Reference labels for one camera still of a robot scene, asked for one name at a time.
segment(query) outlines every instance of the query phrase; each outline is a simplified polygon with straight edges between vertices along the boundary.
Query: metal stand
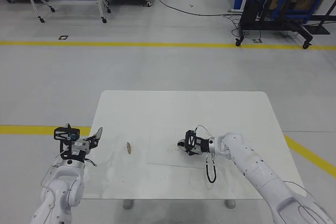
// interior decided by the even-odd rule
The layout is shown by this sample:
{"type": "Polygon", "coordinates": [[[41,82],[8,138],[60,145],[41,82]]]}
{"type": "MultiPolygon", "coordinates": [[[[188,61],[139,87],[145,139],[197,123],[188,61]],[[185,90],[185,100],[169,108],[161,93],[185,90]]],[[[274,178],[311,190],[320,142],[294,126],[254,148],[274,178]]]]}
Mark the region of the metal stand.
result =
{"type": "MultiPolygon", "coordinates": [[[[52,7],[46,0],[41,0],[41,1],[43,2],[43,4],[47,5],[47,6],[50,8],[50,10],[51,10],[52,12],[55,12],[55,9],[54,9],[54,8],[53,8],[53,7],[52,7]]],[[[108,12],[108,13],[111,13],[110,8],[108,7],[108,5],[110,4],[109,1],[108,1],[108,0],[102,0],[102,1],[103,1],[103,4],[105,5],[105,7],[106,7],[106,9],[107,9],[107,12],[108,12]]],[[[30,0],[30,2],[31,2],[31,4],[32,4],[32,7],[34,8],[35,13],[36,13],[36,15],[38,16],[40,22],[44,23],[45,20],[44,20],[43,18],[41,18],[40,14],[39,14],[39,12],[38,12],[38,9],[37,9],[36,6],[35,6],[35,2],[34,2],[34,0],[30,0]]],[[[101,8],[101,0],[97,0],[97,3],[98,3],[98,5],[99,5],[100,16],[101,16],[102,22],[105,24],[105,23],[107,23],[107,20],[103,17],[102,8],[101,8]]]]}
{"type": "Polygon", "coordinates": [[[225,205],[225,207],[227,207],[229,209],[233,209],[233,208],[235,208],[235,200],[234,199],[226,199],[226,200],[224,200],[224,205],[225,205]]]}
{"type": "MultiPolygon", "coordinates": [[[[238,25],[239,31],[239,39],[235,39],[236,46],[240,46],[241,42],[244,40],[243,30],[279,30],[279,31],[292,31],[298,32],[303,38],[305,38],[305,42],[302,48],[309,48],[310,41],[312,40],[312,36],[309,32],[307,32],[304,28],[301,27],[301,24],[298,24],[294,21],[290,21],[285,18],[285,13],[288,10],[288,7],[291,3],[291,0],[286,0],[283,5],[279,17],[273,21],[265,21],[265,17],[269,10],[269,7],[265,7],[263,9],[262,15],[259,21],[256,20],[258,13],[261,11],[262,2],[264,1],[246,1],[244,11],[241,15],[241,19],[238,25]]],[[[272,0],[268,0],[266,5],[270,6],[272,0]]]]}
{"type": "Polygon", "coordinates": [[[103,17],[102,8],[101,8],[101,0],[97,0],[97,4],[99,5],[99,10],[100,10],[100,15],[101,15],[102,22],[105,24],[107,22],[107,20],[103,17]]]}
{"type": "Polygon", "coordinates": [[[107,12],[111,13],[110,8],[108,7],[110,5],[110,2],[108,0],[102,0],[103,4],[106,6],[107,12]]]}
{"type": "MultiPolygon", "coordinates": [[[[51,10],[52,12],[55,12],[55,9],[54,9],[51,5],[49,5],[49,4],[47,3],[47,1],[45,1],[45,0],[41,0],[41,1],[42,1],[43,4],[47,5],[47,6],[50,8],[50,10],[51,10]]],[[[34,8],[34,10],[35,10],[35,12],[36,12],[36,15],[38,16],[40,22],[44,23],[45,20],[44,20],[43,18],[41,18],[41,16],[39,15],[39,12],[38,12],[38,9],[37,9],[36,6],[35,6],[35,2],[34,2],[34,0],[30,0],[30,2],[31,2],[31,4],[32,4],[32,7],[34,8]]]]}
{"type": "Polygon", "coordinates": [[[336,0],[334,1],[334,3],[332,4],[332,6],[330,7],[329,11],[324,16],[324,18],[321,20],[320,24],[318,24],[317,26],[306,25],[305,29],[309,33],[314,34],[314,35],[330,35],[330,32],[323,27],[323,24],[326,21],[326,19],[329,17],[329,15],[331,14],[332,10],[335,7],[336,7],[336,0]]]}
{"type": "Polygon", "coordinates": [[[130,210],[134,205],[134,200],[133,199],[125,199],[123,200],[123,205],[122,207],[126,210],[130,210]]]}

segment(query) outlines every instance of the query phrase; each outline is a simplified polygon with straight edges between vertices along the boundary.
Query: small object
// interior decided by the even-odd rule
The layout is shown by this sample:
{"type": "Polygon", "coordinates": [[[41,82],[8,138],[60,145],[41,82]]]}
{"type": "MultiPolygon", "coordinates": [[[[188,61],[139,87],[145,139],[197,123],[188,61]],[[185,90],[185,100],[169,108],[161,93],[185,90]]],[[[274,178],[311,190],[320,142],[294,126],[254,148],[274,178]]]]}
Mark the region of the small object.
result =
{"type": "Polygon", "coordinates": [[[241,44],[241,41],[237,38],[237,39],[235,39],[236,40],[236,42],[235,42],[235,45],[236,46],[240,46],[240,44],[241,44]]]}
{"type": "Polygon", "coordinates": [[[131,147],[130,147],[129,142],[127,142],[127,151],[128,151],[128,154],[130,154],[130,152],[131,152],[131,147]]]}
{"type": "Polygon", "coordinates": [[[58,39],[59,40],[67,40],[67,38],[68,38],[68,35],[62,35],[58,39]]]}
{"type": "Polygon", "coordinates": [[[311,45],[311,44],[306,40],[306,41],[304,42],[302,48],[307,49],[307,48],[309,48],[310,45],[311,45]]]}
{"type": "Polygon", "coordinates": [[[134,205],[134,200],[132,199],[125,199],[123,200],[123,208],[126,210],[129,210],[133,207],[134,205]]]}
{"type": "Polygon", "coordinates": [[[256,43],[256,44],[262,44],[262,40],[259,38],[259,39],[253,39],[253,42],[256,43]]]}

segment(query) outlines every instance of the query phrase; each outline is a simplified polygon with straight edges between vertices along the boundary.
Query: black cable on floor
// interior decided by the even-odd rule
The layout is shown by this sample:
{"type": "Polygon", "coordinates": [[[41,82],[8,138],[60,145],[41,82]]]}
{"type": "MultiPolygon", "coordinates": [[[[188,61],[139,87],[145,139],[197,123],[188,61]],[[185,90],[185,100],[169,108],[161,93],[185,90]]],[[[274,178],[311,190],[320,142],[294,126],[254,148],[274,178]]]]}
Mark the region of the black cable on floor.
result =
{"type": "Polygon", "coordinates": [[[183,12],[183,13],[194,15],[194,16],[231,16],[231,15],[241,15],[241,14],[235,14],[235,13],[234,14],[231,14],[231,13],[228,13],[228,14],[212,14],[212,15],[196,14],[196,13],[186,12],[186,11],[180,10],[178,8],[171,7],[171,6],[167,5],[166,3],[162,2],[162,0],[159,0],[159,1],[162,4],[164,4],[166,7],[168,7],[168,8],[172,8],[172,9],[177,10],[179,12],[183,12]]]}

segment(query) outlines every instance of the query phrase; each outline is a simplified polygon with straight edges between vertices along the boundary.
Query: table leg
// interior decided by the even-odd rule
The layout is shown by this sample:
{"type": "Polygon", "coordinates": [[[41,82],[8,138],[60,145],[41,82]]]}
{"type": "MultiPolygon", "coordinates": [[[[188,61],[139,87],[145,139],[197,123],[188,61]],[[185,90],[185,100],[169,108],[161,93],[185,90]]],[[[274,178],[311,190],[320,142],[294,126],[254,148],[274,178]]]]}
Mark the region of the table leg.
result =
{"type": "Polygon", "coordinates": [[[234,199],[226,199],[226,200],[224,200],[224,205],[225,205],[225,207],[227,207],[229,209],[233,209],[233,208],[235,208],[235,200],[234,199]]]}
{"type": "Polygon", "coordinates": [[[133,207],[134,200],[133,199],[125,199],[123,200],[123,208],[129,210],[133,207]]]}

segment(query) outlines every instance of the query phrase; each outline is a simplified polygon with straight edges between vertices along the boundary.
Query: black cable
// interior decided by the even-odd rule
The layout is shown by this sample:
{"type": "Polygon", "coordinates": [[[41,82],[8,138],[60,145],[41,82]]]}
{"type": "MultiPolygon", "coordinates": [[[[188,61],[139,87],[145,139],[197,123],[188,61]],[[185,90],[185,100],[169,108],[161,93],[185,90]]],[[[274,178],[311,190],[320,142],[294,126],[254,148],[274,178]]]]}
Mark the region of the black cable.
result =
{"type": "Polygon", "coordinates": [[[159,0],[159,1],[162,4],[164,4],[166,7],[168,7],[168,8],[172,8],[172,9],[177,10],[179,12],[183,12],[183,13],[194,15],[194,16],[230,16],[230,15],[241,15],[241,14],[215,14],[215,15],[196,14],[196,13],[186,12],[186,11],[179,10],[177,8],[171,7],[171,6],[167,5],[166,3],[162,2],[162,0],[159,0]]]}
{"type": "Polygon", "coordinates": [[[212,181],[211,178],[209,177],[208,162],[206,161],[207,178],[211,184],[213,184],[217,180],[217,172],[215,171],[215,165],[213,165],[213,168],[214,168],[214,179],[212,181]]]}
{"type": "MultiPolygon", "coordinates": [[[[335,24],[336,23],[336,21],[334,21],[334,22],[324,22],[324,24],[335,24]]],[[[307,24],[307,25],[304,25],[304,26],[315,26],[315,25],[318,25],[318,24],[307,24]]]]}
{"type": "Polygon", "coordinates": [[[92,163],[92,165],[94,165],[94,166],[97,166],[97,164],[95,164],[92,160],[90,160],[89,158],[85,158],[84,159],[85,161],[88,161],[88,162],[90,162],[90,163],[92,163]]]}

